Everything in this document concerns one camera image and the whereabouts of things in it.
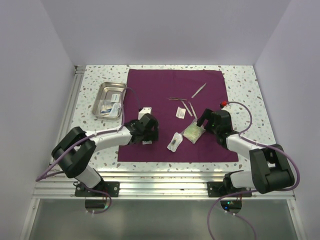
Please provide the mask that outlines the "green-print long packet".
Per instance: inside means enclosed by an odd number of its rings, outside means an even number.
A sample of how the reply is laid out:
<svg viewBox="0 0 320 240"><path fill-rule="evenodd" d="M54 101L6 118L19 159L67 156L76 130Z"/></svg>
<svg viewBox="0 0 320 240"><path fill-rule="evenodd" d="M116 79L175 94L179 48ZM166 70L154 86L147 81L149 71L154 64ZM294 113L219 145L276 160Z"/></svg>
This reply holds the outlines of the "green-print long packet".
<svg viewBox="0 0 320 240"><path fill-rule="evenodd" d="M142 144L143 145L149 145L149 144L152 144L152 141L151 140L150 141L143 141Z"/></svg>

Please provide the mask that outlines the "curved steel tweezers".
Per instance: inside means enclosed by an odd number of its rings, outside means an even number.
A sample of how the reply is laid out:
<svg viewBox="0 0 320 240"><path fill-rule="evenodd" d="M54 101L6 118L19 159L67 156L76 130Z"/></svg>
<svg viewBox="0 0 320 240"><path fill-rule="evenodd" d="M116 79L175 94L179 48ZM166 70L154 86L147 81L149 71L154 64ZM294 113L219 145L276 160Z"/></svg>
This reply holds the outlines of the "curved steel tweezers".
<svg viewBox="0 0 320 240"><path fill-rule="evenodd" d="M188 108L187 104L185 103L185 101L181 100L183 106L185 107L186 111L188 112L188 114L193 117L193 114L191 113L190 109Z"/></svg>
<svg viewBox="0 0 320 240"><path fill-rule="evenodd" d="M191 109L191 111L192 111L192 114L193 114L194 118L195 118L195 119L198 119L197 114L196 114L196 112L195 112L195 110L194 110L194 108L193 108L193 106L192 106L192 103L191 103L190 101L188 101L188 104L189 104L189 106L190 106L190 109Z"/></svg>

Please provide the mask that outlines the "green-print glove bag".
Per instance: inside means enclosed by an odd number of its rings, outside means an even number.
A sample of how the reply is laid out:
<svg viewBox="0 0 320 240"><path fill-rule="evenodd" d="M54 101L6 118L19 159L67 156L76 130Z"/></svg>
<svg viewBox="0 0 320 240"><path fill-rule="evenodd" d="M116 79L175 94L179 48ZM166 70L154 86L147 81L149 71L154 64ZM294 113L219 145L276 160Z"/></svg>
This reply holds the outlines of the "green-print glove bag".
<svg viewBox="0 0 320 240"><path fill-rule="evenodd" d="M197 119L194 119L192 123L183 131L182 136L188 139L192 144L195 144L199 138L205 133L204 127L197 126Z"/></svg>

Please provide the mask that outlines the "small white packet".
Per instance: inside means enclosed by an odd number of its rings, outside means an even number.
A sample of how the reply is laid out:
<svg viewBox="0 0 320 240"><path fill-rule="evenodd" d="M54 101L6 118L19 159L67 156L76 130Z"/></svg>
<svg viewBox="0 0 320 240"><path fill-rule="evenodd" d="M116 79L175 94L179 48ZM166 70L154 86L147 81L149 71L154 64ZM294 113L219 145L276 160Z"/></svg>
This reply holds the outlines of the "small white packet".
<svg viewBox="0 0 320 240"><path fill-rule="evenodd" d="M178 107L175 116L176 116L178 119L184 119L184 118L185 118L185 114L186 114L186 109L185 109L185 108Z"/></svg>

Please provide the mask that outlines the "straight steel tweezers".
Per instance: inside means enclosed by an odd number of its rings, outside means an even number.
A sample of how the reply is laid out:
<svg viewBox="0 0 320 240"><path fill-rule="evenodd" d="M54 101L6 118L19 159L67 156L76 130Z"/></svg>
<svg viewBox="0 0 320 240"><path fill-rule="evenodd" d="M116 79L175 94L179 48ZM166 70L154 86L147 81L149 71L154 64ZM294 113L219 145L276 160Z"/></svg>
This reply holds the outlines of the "straight steel tweezers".
<svg viewBox="0 0 320 240"><path fill-rule="evenodd" d="M193 99L206 85L207 83L203 84L199 89L197 89L197 91L191 96L191 98Z"/></svg>

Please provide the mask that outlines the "clear pouch with black item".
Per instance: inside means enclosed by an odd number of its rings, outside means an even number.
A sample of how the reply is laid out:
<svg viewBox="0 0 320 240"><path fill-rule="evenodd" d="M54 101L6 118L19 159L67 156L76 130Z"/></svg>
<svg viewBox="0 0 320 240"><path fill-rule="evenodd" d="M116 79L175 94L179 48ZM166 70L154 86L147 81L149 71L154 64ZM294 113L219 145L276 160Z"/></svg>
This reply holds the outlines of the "clear pouch with black item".
<svg viewBox="0 0 320 240"><path fill-rule="evenodd" d="M183 141L183 135L181 133L176 132L173 135L170 143L168 144L167 149L175 153L179 145L182 143L182 141Z"/></svg>

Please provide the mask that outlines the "clear pouch with blue label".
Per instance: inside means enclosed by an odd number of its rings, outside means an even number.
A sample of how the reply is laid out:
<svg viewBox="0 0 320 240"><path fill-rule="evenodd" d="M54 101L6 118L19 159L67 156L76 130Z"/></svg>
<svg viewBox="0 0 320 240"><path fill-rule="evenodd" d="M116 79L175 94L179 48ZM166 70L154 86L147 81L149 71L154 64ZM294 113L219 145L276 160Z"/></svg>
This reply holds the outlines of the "clear pouch with blue label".
<svg viewBox="0 0 320 240"><path fill-rule="evenodd" d="M120 114L122 105L119 102L102 101L99 113L103 116L115 118Z"/></svg>

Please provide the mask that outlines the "white blue-print sachet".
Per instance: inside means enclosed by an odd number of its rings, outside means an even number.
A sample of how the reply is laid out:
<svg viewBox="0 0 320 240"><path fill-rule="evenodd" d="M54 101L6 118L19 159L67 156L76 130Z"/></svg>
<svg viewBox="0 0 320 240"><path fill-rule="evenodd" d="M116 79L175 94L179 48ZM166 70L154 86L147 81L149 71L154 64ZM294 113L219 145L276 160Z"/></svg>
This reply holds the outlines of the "white blue-print sachet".
<svg viewBox="0 0 320 240"><path fill-rule="evenodd" d="M121 94L114 93L114 94L112 94L112 96L111 96L110 102L111 102L111 103L119 103L119 102L120 102L120 99L121 99Z"/></svg>

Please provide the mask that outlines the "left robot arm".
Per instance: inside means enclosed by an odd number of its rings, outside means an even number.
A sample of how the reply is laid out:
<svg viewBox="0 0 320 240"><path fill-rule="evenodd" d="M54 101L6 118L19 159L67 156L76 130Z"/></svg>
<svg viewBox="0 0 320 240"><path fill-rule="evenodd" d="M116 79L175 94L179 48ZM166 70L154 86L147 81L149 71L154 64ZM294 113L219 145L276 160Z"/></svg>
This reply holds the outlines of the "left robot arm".
<svg viewBox="0 0 320 240"><path fill-rule="evenodd" d="M95 152L158 139L158 120L146 113L140 119L131 120L119 128L96 133L74 127L52 150L51 156L69 179L78 180L86 186L87 192L96 197L105 190L105 181L89 166Z"/></svg>

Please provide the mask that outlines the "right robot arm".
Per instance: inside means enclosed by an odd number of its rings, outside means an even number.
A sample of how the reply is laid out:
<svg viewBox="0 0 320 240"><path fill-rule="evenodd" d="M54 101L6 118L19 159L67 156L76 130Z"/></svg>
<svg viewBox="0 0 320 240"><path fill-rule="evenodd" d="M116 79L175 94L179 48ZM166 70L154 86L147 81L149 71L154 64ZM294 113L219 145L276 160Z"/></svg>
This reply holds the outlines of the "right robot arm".
<svg viewBox="0 0 320 240"><path fill-rule="evenodd" d="M257 190L261 194L281 191L295 184L295 176L281 145L263 146L240 136L233 129L231 114L226 110L205 109L197 120L206 132L215 135L217 143L224 149L249 160L250 170L225 174L220 193L235 196L240 191Z"/></svg>

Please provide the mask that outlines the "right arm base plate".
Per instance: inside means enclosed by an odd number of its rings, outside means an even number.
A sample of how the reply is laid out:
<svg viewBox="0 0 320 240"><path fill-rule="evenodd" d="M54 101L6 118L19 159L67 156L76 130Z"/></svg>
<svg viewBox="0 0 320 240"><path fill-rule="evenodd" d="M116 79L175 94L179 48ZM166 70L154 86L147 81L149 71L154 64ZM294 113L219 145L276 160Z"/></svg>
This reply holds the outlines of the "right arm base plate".
<svg viewBox="0 0 320 240"><path fill-rule="evenodd" d="M243 188L235 188L231 183L223 183L222 181L208 181L206 185L209 198L218 198L245 190Z"/></svg>

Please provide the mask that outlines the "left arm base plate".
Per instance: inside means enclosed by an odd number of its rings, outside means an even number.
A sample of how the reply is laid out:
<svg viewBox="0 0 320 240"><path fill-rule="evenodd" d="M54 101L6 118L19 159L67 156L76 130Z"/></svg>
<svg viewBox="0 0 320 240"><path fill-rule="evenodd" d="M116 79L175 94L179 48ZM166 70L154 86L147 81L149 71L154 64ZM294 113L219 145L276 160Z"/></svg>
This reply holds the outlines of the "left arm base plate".
<svg viewBox="0 0 320 240"><path fill-rule="evenodd" d="M106 197L106 193L112 197L116 198L119 196L120 182L118 181L101 181L94 188L88 188L82 182L75 181L73 183L75 186L76 197Z"/></svg>

